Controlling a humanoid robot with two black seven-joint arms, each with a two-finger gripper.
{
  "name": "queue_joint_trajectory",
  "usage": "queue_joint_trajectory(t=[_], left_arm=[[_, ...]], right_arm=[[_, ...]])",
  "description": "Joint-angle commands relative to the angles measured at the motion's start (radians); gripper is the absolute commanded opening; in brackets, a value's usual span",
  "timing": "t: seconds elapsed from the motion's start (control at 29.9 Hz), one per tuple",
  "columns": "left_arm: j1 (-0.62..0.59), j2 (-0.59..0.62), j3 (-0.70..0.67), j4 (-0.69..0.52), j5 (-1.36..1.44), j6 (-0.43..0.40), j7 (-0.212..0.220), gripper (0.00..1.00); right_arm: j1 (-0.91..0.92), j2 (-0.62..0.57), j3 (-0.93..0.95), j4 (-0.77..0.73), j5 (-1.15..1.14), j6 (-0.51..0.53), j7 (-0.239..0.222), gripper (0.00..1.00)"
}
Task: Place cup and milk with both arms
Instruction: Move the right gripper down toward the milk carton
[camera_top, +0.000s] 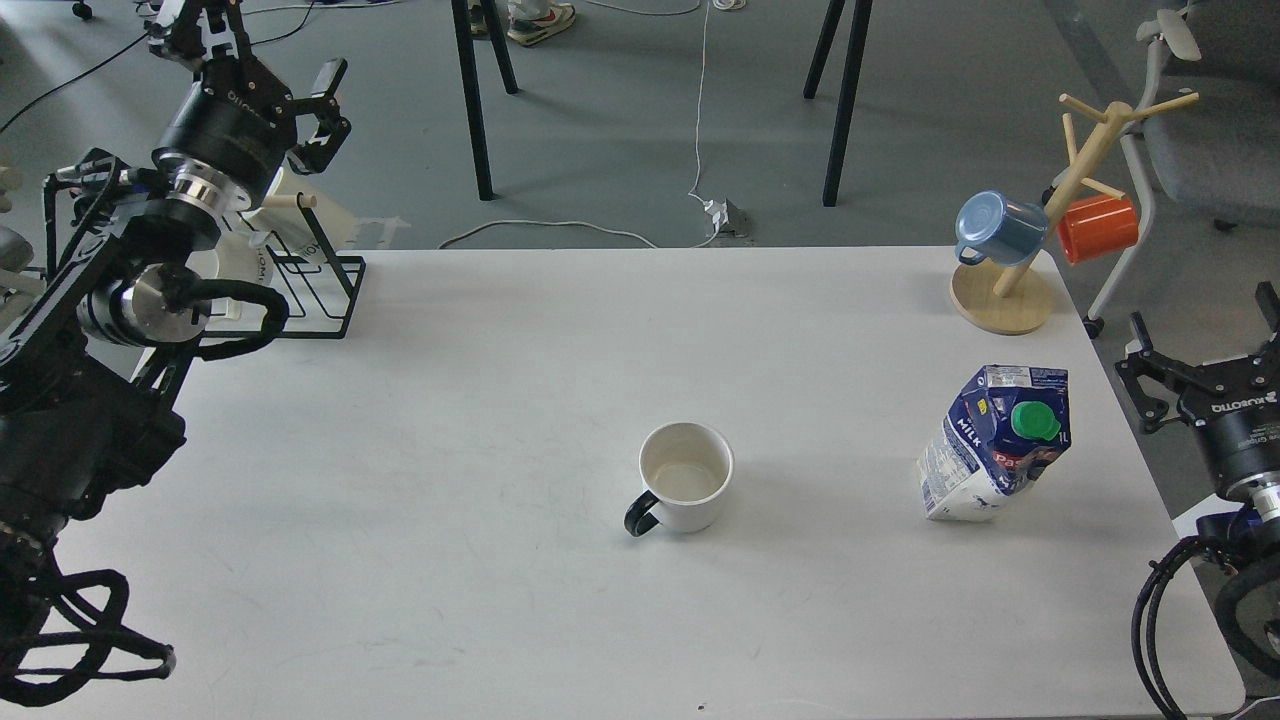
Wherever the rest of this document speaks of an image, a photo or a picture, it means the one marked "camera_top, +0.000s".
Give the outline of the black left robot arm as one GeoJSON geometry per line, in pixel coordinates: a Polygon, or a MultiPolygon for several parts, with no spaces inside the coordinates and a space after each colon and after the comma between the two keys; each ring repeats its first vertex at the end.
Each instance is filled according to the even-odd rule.
{"type": "Polygon", "coordinates": [[[186,442],[175,402],[193,361],[284,333],[280,292],[188,260],[225,215],[261,208],[283,165],[320,173],[351,132],[347,60],[293,92],[253,53],[237,1],[165,1],[145,28],[151,54],[189,69],[189,92],[150,165],[92,149],[46,177],[46,281],[3,337],[3,700],[24,707],[170,675],[174,650],[124,623],[125,577],[65,574],[58,537],[186,442]]]}

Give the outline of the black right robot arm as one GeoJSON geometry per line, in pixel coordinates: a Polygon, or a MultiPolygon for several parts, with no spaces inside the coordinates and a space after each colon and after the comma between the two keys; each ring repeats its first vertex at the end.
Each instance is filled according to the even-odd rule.
{"type": "Polygon", "coordinates": [[[1279,573],[1277,292],[1261,282],[1254,300],[1271,336],[1252,354],[1192,366],[1157,351],[1140,314],[1133,313],[1132,350],[1115,366],[1140,432],[1189,427],[1216,496],[1231,505],[1229,512],[1199,518],[1190,536],[1149,564],[1132,611],[1132,657],[1166,719],[1185,712],[1158,662],[1158,611],[1169,584],[1192,559],[1226,578],[1211,609],[1228,647],[1265,675],[1277,675],[1277,620],[1267,620],[1262,641],[1254,641],[1239,614],[1248,596],[1277,584],[1279,573]]]}

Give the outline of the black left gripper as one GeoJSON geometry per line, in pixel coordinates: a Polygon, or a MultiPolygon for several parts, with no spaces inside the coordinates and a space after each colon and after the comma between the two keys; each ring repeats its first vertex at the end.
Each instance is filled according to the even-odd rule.
{"type": "Polygon", "coordinates": [[[349,63],[333,58],[320,67],[307,97],[285,104],[291,117],[317,122],[314,135],[294,146],[296,122],[275,113],[291,90],[252,58],[239,1],[161,1],[146,23],[146,44],[154,56],[200,76],[152,152],[164,172],[184,160],[201,161],[230,178],[256,208],[287,151],[294,173],[317,174],[349,136],[352,126],[337,100],[349,63]]]}

